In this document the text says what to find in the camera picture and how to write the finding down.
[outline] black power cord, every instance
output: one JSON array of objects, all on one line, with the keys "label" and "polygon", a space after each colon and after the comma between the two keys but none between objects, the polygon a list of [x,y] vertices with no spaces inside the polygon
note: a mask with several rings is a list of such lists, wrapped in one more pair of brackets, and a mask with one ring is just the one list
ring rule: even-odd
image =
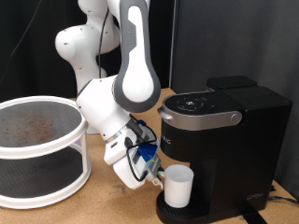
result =
[{"label": "black power cord", "polygon": [[[131,116],[132,119],[134,119],[135,121],[137,121],[137,119],[133,115],[130,115],[130,116]],[[140,144],[136,144],[134,146],[130,146],[130,147],[127,148],[127,151],[126,151],[126,155],[127,155],[128,161],[129,161],[131,172],[132,172],[135,180],[138,181],[138,182],[142,182],[147,177],[148,172],[145,171],[145,172],[143,172],[143,174],[142,174],[142,176],[140,178],[137,177],[137,175],[135,174],[134,168],[132,166],[132,162],[131,162],[131,159],[130,159],[129,151],[130,151],[130,149],[132,149],[134,147],[140,147],[140,146],[142,146],[144,144],[153,143],[153,142],[157,141],[157,135],[155,134],[155,132],[148,125],[145,125],[145,127],[147,127],[152,132],[152,134],[154,136],[154,139],[153,140],[149,140],[147,142],[140,143]]]},{"label": "black power cord", "polygon": [[282,198],[282,197],[279,197],[279,196],[269,196],[268,197],[268,201],[273,201],[273,200],[286,200],[286,201],[289,201],[291,203],[299,204],[299,202],[296,201],[295,199]]},{"label": "black power cord", "polygon": [[106,13],[106,16],[105,16],[104,21],[103,21],[102,31],[101,31],[101,38],[100,38],[99,58],[98,58],[100,78],[102,78],[102,73],[101,73],[101,48],[102,48],[103,32],[104,32],[104,27],[105,27],[108,15],[109,15],[109,8],[107,9],[107,13]]},{"label": "black power cord", "polygon": [[10,56],[9,56],[8,62],[7,62],[6,70],[5,70],[4,74],[2,75],[2,77],[1,77],[1,79],[0,79],[0,85],[1,85],[1,84],[3,83],[3,81],[5,80],[5,78],[6,78],[6,76],[7,76],[7,70],[8,70],[8,68],[9,68],[10,60],[11,60],[12,56],[15,54],[15,52],[17,51],[17,49],[19,48],[19,46],[20,46],[21,42],[23,41],[23,39],[25,38],[26,34],[28,33],[28,30],[29,30],[29,28],[31,27],[33,21],[35,20],[36,13],[37,13],[37,11],[38,11],[38,9],[39,9],[40,4],[42,3],[42,1],[43,1],[43,0],[40,0],[40,1],[38,2],[37,7],[36,7],[36,11],[35,11],[33,17],[31,18],[31,20],[30,20],[30,22],[29,22],[29,24],[28,24],[26,30],[25,30],[24,33],[22,34],[21,39],[19,40],[19,42],[18,42],[18,44],[16,45],[16,47],[14,48],[14,50],[12,50],[12,52],[11,52],[11,54],[10,54]]}]

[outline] wooden table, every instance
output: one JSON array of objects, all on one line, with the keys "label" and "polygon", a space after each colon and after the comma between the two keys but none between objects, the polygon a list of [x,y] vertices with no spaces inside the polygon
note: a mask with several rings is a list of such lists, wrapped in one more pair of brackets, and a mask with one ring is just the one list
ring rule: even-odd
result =
[{"label": "wooden table", "polygon": [[[170,89],[163,89],[160,101],[146,113],[135,114],[145,120],[156,132],[161,133],[161,119],[157,109],[163,99],[174,94]],[[161,223],[156,215],[156,198],[161,192],[159,187],[147,182],[143,187],[128,189],[114,173],[112,166],[104,162],[105,142],[98,135],[88,136],[89,154],[93,169],[85,186],[62,202],[31,210],[0,209],[0,224],[8,223]],[[164,168],[174,161],[159,152]],[[277,191],[270,195],[292,198],[292,196],[274,181]],[[298,224],[299,206],[286,201],[271,201],[260,212],[269,224]],[[225,219],[217,224],[246,224],[242,217]]]}]

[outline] dark background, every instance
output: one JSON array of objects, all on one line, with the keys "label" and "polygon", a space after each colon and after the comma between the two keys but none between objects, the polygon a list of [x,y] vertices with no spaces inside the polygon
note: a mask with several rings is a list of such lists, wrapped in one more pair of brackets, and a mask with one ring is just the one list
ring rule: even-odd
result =
[{"label": "dark background", "polygon": [[172,89],[204,91],[210,77],[241,75],[292,100],[275,179],[299,199],[299,1],[177,3]]},{"label": "dark background", "polygon": [[[0,2],[0,102],[31,95],[77,96],[75,73],[55,48],[55,37],[63,29],[86,23],[86,15],[74,0],[42,0],[24,39],[19,43],[39,0]],[[149,32],[153,66],[162,87],[168,87],[174,0],[152,0]],[[109,76],[118,74],[121,50],[101,56]]]},{"label": "dark background", "polygon": [[[39,0],[0,2],[0,102],[30,95],[76,97],[71,65],[55,48],[61,30],[86,22],[74,0],[42,0],[35,20],[11,57]],[[175,0],[151,0],[149,32],[153,66],[168,87]],[[204,91],[209,77],[247,76],[293,101],[276,180],[299,199],[299,2],[177,0],[171,87]],[[120,49],[103,55],[109,76]]]}]

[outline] white cup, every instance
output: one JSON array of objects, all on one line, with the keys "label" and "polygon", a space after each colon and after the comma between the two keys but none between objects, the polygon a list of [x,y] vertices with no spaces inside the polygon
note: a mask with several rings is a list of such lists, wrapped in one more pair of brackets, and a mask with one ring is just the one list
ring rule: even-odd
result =
[{"label": "white cup", "polygon": [[185,207],[190,201],[194,173],[188,166],[175,164],[164,172],[164,199],[172,207]]}]

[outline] black coffee maker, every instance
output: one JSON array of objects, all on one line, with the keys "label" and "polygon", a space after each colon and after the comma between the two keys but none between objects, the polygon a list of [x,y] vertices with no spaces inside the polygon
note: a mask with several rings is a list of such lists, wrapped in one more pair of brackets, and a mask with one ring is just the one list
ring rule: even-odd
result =
[{"label": "black coffee maker", "polygon": [[161,149],[190,162],[184,208],[157,199],[163,223],[211,223],[265,208],[292,102],[246,77],[212,78],[206,92],[164,99]]}]

